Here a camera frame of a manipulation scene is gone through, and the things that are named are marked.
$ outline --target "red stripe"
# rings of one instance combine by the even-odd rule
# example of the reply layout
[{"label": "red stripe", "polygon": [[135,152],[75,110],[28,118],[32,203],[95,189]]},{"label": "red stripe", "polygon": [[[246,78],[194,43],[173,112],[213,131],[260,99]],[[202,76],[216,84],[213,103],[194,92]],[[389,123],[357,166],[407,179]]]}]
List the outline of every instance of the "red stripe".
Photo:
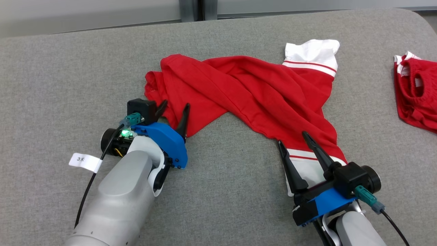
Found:
[{"label": "red stripe", "polygon": [[311,64],[311,65],[317,65],[317,66],[321,66],[321,67],[326,67],[326,68],[328,68],[328,69],[330,69],[330,70],[332,70],[332,71],[334,71],[334,72],[337,72],[337,71],[335,71],[335,69],[333,69],[333,68],[331,68],[331,67],[328,67],[328,66],[325,66],[325,65],[322,65],[322,64],[317,64],[317,63],[311,63],[311,62],[291,62],[291,61],[284,61],[284,62],[287,62],[287,63],[295,63],[295,64]]},{"label": "red stripe", "polygon": [[303,156],[297,156],[297,155],[290,155],[290,157],[317,161],[317,158],[311,158],[311,157],[303,157]]}]

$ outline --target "cable tag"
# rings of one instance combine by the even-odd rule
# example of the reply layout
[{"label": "cable tag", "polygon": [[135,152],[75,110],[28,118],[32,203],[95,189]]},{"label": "cable tag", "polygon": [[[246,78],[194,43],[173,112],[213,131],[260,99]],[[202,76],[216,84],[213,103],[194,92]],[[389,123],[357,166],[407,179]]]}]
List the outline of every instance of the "cable tag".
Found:
[{"label": "cable tag", "polygon": [[74,153],[68,165],[81,167],[97,173],[99,171],[102,160],[99,158],[81,153]]}]

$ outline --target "floor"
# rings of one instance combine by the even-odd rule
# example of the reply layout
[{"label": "floor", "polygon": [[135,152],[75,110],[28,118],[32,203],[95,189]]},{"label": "floor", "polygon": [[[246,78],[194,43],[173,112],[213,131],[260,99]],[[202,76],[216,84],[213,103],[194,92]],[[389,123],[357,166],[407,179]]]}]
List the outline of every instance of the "floor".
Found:
[{"label": "floor", "polygon": [[437,32],[437,11],[416,11],[420,14]]}]

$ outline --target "gray fabric surface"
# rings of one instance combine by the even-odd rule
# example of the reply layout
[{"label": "gray fabric surface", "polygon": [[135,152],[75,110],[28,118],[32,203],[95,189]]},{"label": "gray fabric surface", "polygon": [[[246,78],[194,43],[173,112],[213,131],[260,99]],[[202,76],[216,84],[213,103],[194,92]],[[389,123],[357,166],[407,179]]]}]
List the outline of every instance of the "gray fabric surface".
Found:
[{"label": "gray fabric surface", "polygon": [[[309,39],[341,43],[323,109],[346,158],[378,171],[379,200],[411,245],[437,245],[437,136],[397,117],[392,75],[393,55],[407,50],[437,60],[437,35],[399,9],[0,39],[0,245],[63,244],[91,177],[69,158],[100,155],[102,133],[128,100],[144,97],[144,75],[162,58],[281,63],[286,42]],[[140,245],[321,245],[312,226],[293,222],[274,140],[227,113],[189,138],[187,149],[190,162],[170,171]],[[87,203],[117,160],[105,159]],[[384,217],[368,217],[388,245],[402,244]]]}]

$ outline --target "black cable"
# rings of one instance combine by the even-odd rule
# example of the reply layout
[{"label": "black cable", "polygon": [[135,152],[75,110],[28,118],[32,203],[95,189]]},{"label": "black cable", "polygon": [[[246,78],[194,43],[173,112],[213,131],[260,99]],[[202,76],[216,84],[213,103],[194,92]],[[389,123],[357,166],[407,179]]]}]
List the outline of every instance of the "black cable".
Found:
[{"label": "black cable", "polygon": [[402,240],[404,241],[404,244],[409,246],[409,243],[407,241],[407,239],[405,238],[405,236],[402,234],[401,230],[399,230],[398,226],[396,226],[396,224],[393,222],[393,220],[390,218],[390,216],[384,211],[381,210],[381,213],[387,218],[387,220],[390,222],[390,224],[392,224],[392,226],[395,228],[395,230],[397,231],[397,233],[399,234],[399,236],[401,236]]},{"label": "black cable", "polygon": [[[102,156],[100,157],[100,160],[103,161],[103,158],[105,158],[106,153],[107,153],[107,151],[108,151],[108,149],[109,149],[109,146],[112,144],[112,141],[114,140],[115,136],[119,133],[119,131],[120,131],[124,126],[125,126],[124,124],[121,124],[121,125],[120,125],[120,126],[119,126],[119,127],[118,127],[114,132],[113,132],[113,134],[111,135],[111,138],[109,138],[109,141],[108,141],[108,144],[106,145],[105,150],[104,150],[103,153],[102,153]],[[77,224],[79,224],[79,218],[80,218],[80,214],[82,213],[83,205],[85,204],[85,199],[87,198],[88,191],[90,191],[91,184],[93,183],[95,177],[96,177],[96,173],[93,173],[93,175],[91,176],[91,179],[90,179],[90,181],[89,181],[89,183],[88,183],[87,189],[85,190],[85,193],[83,194],[82,201],[80,202],[79,210],[77,211],[76,223],[74,224],[74,228],[76,228]]]}]

